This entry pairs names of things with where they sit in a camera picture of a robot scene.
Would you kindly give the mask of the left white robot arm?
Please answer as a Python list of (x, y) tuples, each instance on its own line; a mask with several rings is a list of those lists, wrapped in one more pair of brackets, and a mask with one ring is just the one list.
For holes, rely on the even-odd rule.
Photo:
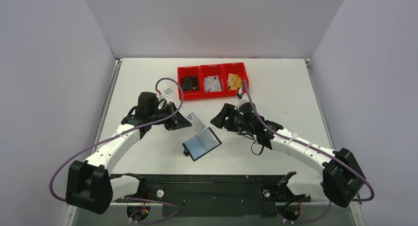
[(138, 175), (111, 178), (111, 172), (153, 125), (163, 125), (168, 131), (192, 126), (173, 102), (152, 92), (142, 92), (110, 141), (101, 144), (84, 161), (74, 161), (69, 166), (66, 203), (102, 214), (117, 199), (129, 196), (134, 201), (144, 200), (147, 187), (140, 183)]

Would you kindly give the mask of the black leather card holder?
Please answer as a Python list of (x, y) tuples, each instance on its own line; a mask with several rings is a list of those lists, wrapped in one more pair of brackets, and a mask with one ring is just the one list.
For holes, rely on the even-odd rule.
[(197, 161), (221, 144), (221, 140), (209, 127), (182, 144), (184, 147), (183, 154), (193, 161)]

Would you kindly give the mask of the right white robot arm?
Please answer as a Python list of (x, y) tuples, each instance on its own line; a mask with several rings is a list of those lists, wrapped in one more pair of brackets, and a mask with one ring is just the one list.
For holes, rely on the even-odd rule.
[(351, 151), (324, 148), (300, 138), (278, 123), (257, 117), (250, 103), (239, 108), (224, 104), (211, 124), (231, 132), (248, 133), (258, 144), (287, 154), (317, 172), (314, 176), (296, 173), (281, 183), (278, 193), (285, 200), (296, 195), (321, 195), (346, 208), (365, 184), (365, 175)]

